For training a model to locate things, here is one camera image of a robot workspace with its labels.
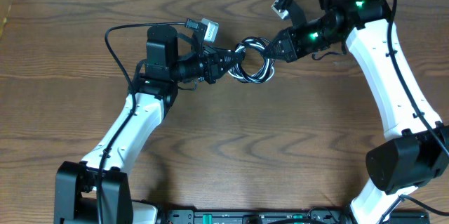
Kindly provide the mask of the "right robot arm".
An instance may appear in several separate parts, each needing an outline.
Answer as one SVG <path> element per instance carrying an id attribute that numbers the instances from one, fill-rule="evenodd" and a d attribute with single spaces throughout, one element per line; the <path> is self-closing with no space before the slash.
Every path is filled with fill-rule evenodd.
<path id="1" fill-rule="evenodd" d="M 396 2 L 319 0 L 324 15 L 307 20 L 295 0 L 273 10 L 292 25 L 264 50 L 265 58 L 293 62 L 342 44 L 355 57 L 382 120 L 385 143 L 366 155 L 369 179 L 340 216 L 341 223 L 385 223 L 392 211 L 448 167 L 448 126 L 421 92 L 401 49 Z"/>

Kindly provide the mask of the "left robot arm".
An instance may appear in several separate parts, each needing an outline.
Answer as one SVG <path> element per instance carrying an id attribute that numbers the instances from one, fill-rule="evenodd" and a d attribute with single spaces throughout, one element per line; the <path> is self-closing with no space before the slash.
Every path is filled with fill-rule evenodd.
<path id="1" fill-rule="evenodd" d="M 150 203 L 134 201 L 128 177 L 153 130 L 165 119 L 180 82 L 214 84 L 244 53 L 212 45 L 218 26 L 206 19 L 147 23 L 146 57 L 128 83 L 126 103 L 104 138 L 79 162 L 63 162 L 55 177 L 54 223 L 163 223 Z"/>

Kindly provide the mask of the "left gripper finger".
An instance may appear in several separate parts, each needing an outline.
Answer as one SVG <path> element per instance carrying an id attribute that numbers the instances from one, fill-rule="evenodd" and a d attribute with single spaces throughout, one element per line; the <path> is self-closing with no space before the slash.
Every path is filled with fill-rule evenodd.
<path id="1" fill-rule="evenodd" d="M 233 51 L 227 48 L 218 48 L 218 47 L 214 47 L 213 48 L 214 51 L 216 51 L 219 55 L 240 55 L 240 52 L 237 51 Z"/>
<path id="2" fill-rule="evenodd" d="M 245 58 L 244 53 L 220 53 L 219 54 L 219 73 L 222 77 L 234 66 L 243 62 Z"/>

